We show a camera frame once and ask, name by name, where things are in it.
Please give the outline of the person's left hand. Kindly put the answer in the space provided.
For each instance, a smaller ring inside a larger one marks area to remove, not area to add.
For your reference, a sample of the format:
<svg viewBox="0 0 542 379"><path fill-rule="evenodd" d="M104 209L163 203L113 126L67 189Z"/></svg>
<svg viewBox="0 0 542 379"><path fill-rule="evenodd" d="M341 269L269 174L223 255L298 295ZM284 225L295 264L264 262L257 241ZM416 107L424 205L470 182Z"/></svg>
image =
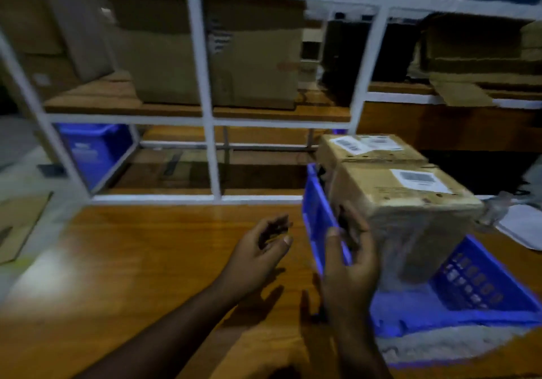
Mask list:
<svg viewBox="0 0 542 379"><path fill-rule="evenodd" d="M268 245L290 235L288 214L260 220L236 244L226 266L215 281L218 289L236 304L261 288L277 265L268 265Z"/></svg>

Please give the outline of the person's right hand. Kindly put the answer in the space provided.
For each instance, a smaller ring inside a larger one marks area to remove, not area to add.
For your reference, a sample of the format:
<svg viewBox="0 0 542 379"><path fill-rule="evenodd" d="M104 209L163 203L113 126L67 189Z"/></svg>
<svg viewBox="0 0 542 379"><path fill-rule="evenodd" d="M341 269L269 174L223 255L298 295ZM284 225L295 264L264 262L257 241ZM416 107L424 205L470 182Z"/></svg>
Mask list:
<svg viewBox="0 0 542 379"><path fill-rule="evenodd" d="M323 304L326 311L340 307L369 311L381 272L377 244L368 222L353 204L345 202L342 207L359 231L359 248L351 265L344 263L342 267L326 267L324 264L321 282Z"/></svg>

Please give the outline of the large labelled cardboard parcel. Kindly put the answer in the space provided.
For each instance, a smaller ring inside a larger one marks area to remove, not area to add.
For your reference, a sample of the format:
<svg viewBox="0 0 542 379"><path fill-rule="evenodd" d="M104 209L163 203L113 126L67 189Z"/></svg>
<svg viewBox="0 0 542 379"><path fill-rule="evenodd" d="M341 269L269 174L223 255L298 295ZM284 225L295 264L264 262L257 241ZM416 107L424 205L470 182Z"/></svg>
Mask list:
<svg viewBox="0 0 542 379"><path fill-rule="evenodd" d="M484 210L471 191L432 165L341 164L329 204L339 215L347 202L378 245L383 291L429 282Z"/></svg>

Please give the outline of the person's left forearm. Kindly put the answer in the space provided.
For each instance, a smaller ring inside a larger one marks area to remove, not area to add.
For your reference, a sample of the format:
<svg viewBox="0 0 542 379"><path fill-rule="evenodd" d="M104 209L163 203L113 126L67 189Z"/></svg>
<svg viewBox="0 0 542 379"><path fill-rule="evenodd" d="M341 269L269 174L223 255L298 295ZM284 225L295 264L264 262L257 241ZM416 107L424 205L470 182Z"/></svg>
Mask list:
<svg viewBox="0 0 542 379"><path fill-rule="evenodd" d="M217 279L72 379L174 379L251 288Z"/></svg>

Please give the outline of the person's right forearm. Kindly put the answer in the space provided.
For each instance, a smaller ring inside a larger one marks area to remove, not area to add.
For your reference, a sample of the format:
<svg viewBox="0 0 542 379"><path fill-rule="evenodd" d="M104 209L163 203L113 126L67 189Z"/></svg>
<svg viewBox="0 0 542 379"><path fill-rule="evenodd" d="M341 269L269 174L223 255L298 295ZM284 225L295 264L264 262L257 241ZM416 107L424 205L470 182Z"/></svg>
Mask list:
<svg viewBox="0 0 542 379"><path fill-rule="evenodd" d="M394 379L378 350L368 310L328 309L341 379Z"/></svg>

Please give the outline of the small labelled cardboard parcel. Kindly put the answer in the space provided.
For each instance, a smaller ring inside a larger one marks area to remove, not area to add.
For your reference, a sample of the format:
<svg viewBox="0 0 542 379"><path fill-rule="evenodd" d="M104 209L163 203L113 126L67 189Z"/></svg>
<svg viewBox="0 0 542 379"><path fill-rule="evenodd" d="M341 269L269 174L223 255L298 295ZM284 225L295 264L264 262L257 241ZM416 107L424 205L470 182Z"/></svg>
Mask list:
<svg viewBox="0 0 542 379"><path fill-rule="evenodd" d="M428 159L393 134L321 136L315 153L316 171L325 179L332 177L342 163L426 165Z"/></svg>

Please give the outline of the blue plastic crate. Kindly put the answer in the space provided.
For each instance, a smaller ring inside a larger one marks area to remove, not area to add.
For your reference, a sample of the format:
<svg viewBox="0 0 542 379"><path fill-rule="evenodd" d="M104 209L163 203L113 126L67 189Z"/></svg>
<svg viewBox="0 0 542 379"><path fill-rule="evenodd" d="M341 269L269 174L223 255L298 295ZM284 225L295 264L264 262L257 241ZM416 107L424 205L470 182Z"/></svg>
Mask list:
<svg viewBox="0 0 542 379"><path fill-rule="evenodd" d="M325 239L329 227L342 235L344 263L351 265L359 248L358 230L342 206L336 215L324 193L316 164L307 167L302 202L316 269L323 277ZM458 326L542 325L542 305L480 244L471 231L426 284L373 295L369 315L377 335L385 338Z"/></svg>

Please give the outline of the white woven sack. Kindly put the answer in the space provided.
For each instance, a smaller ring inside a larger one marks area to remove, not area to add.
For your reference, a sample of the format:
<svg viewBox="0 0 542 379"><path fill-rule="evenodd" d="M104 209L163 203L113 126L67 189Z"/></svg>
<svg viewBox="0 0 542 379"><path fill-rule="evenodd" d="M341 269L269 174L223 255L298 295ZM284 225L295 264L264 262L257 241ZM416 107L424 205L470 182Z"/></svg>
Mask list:
<svg viewBox="0 0 542 379"><path fill-rule="evenodd" d="M376 344L385 362L393 367L458 362L487 354L531 328L518 326L459 326L440 328L402 337L377 337Z"/></svg>

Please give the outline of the clear plastic wrap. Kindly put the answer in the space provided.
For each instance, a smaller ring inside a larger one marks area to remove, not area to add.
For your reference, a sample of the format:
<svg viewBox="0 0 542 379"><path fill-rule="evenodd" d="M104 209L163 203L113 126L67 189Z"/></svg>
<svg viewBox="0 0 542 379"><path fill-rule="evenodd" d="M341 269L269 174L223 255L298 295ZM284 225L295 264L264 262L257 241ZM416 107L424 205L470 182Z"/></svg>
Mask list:
<svg viewBox="0 0 542 379"><path fill-rule="evenodd" d="M475 221L479 229L495 227L508 213L514 204L515 196L512 193L501 191L496 196L478 196L483 203L482 214Z"/></svg>

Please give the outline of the big brown cardboard box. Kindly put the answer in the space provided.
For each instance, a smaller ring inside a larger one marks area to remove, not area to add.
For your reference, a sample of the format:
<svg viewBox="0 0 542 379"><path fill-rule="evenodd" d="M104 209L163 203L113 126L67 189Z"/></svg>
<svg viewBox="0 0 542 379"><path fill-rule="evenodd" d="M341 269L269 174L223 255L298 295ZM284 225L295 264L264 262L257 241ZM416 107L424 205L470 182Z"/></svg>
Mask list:
<svg viewBox="0 0 542 379"><path fill-rule="evenodd" d="M142 102L200 104L187 0L110 0ZM295 108L306 3L202 0L214 106Z"/></svg>

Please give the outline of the black box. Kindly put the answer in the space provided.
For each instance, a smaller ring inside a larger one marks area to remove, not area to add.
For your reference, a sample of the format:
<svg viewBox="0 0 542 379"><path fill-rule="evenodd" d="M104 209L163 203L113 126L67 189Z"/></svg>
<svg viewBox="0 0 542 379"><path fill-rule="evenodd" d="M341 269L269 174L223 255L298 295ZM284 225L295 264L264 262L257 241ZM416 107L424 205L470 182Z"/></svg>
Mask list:
<svg viewBox="0 0 542 379"><path fill-rule="evenodd" d="M328 23L322 84L338 106L349 107L351 103L370 26L367 22ZM404 82L420 34L417 25L388 24L371 81Z"/></svg>

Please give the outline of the white paper sheet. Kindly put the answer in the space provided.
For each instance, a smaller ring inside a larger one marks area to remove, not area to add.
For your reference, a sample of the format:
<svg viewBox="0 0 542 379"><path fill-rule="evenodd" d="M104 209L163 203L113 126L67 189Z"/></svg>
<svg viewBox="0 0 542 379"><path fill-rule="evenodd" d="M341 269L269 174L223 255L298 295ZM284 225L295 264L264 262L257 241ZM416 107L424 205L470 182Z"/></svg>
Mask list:
<svg viewBox="0 0 542 379"><path fill-rule="evenodd" d="M542 211L529 205L513 205L495 225L525 248L542 252Z"/></svg>

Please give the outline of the white metal shelf rack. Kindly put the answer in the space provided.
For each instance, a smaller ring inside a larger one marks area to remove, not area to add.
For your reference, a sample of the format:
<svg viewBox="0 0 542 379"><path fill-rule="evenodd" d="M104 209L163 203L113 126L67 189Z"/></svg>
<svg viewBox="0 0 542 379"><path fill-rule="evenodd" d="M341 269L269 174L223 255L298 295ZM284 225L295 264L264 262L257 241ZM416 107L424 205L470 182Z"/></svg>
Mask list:
<svg viewBox="0 0 542 379"><path fill-rule="evenodd" d="M516 19L542 19L542 0L538 5L518 5L498 0L304 0L315 1L320 4L323 13L332 15L336 11L356 12L363 7L374 9L373 23L371 24L368 39L365 44L365 53L362 58L360 70L355 86L353 104L350 110L349 122L331 121L287 121L281 119L265 120L257 118L226 118L213 115L211 103L211 87L208 70L207 39L203 18L202 0L187 0L187 11L191 31L191 41L195 60L195 73L200 98L200 117L187 116L129 116L129 115L88 115L88 114L48 114L37 97L35 89L24 74L24 71L10 46L2 29L0 29L0 58L14 79L32 115L37 119L38 125L44 130L46 138L53 149L58 153L68 177L75 185L79 197L86 203L92 204L162 204L162 205L200 205L200 204L298 204L301 196L222 196L220 189L220 174L216 157L216 142L214 128L216 126L240 127L268 127L268 128L347 128L350 134L354 133L368 96L368 88L373 74L377 54L380 51L384 32L390 16L409 17L417 12L446 12L466 13L493 17L509 17ZM210 195L125 195L125 196L97 196L95 193L104 186L105 182L120 167L124 161L119 160L108 173L107 177L93 190L89 190L80 175L71 155L66 151L62 140L54 127L55 122L95 122L95 123L128 123L130 133L135 141L139 138L135 125L170 125L170 126L202 126L204 128L207 163L210 176Z"/></svg>

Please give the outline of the blue storage bin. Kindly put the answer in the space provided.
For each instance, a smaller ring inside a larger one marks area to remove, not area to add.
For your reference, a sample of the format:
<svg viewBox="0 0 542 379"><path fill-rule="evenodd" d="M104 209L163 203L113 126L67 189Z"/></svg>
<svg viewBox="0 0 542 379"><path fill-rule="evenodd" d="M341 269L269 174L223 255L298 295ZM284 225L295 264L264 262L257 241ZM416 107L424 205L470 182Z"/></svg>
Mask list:
<svg viewBox="0 0 542 379"><path fill-rule="evenodd" d="M125 124L56 123L60 136L92 190L133 144Z"/></svg>

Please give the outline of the open flap cardboard box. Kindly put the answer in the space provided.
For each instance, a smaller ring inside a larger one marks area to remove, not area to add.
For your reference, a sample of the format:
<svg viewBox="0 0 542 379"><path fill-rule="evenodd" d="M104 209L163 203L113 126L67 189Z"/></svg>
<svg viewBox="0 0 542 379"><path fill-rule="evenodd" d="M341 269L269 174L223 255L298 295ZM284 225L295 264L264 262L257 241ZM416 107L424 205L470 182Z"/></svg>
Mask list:
<svg viewBox="0 0 542 379"><path fill-rule="evenodd" d="M408 75L451 107L492 107L484 88L542 89L542 20L467 14L424 19Z"/></svg>

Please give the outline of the flat cardboard sheet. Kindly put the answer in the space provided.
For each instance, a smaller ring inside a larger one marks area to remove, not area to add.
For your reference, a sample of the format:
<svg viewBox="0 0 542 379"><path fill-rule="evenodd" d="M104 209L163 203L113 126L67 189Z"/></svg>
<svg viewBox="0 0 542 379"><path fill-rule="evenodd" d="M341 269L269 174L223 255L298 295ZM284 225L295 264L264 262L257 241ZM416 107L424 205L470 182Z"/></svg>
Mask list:
<svg viewBox="0 0 542 379"><path fill-rule="evenodd" d="M52 195L38 193L0 201L0 266L16 260Z"/></svg>

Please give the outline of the plain brown cardboard box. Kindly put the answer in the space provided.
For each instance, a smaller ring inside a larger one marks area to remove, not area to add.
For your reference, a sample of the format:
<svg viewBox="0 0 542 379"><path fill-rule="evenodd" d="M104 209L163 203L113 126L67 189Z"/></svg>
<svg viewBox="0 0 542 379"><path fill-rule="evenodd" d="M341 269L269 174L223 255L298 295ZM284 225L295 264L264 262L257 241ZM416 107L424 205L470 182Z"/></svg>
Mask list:
<svg viewBox="0 0 542 379"><path fill-rule="evenodd" d="M101 0L0 0L0 29L42 101L114 71Z"/></svg>

